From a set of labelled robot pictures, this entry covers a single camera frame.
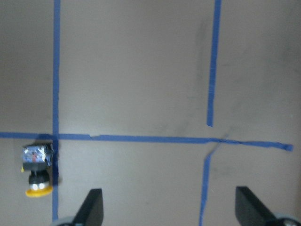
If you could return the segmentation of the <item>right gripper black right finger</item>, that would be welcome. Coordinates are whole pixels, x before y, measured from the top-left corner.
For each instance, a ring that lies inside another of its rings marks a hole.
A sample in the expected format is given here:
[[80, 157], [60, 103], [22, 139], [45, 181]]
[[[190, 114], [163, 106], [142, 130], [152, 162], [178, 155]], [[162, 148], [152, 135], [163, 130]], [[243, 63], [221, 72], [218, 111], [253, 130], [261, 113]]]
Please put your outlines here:
[[247, 187], [235, 190], [235, 216], [241, 226], [276, 226], [277, 218]]

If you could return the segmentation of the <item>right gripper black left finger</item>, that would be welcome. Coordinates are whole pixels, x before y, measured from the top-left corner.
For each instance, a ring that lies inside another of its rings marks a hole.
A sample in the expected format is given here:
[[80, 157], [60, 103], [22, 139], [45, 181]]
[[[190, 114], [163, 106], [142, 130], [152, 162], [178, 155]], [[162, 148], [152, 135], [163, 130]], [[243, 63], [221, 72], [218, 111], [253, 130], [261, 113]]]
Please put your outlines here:
[[72, 221], [73, 226], [101, 226], [103, 223], [102, 189], [91, 189]]

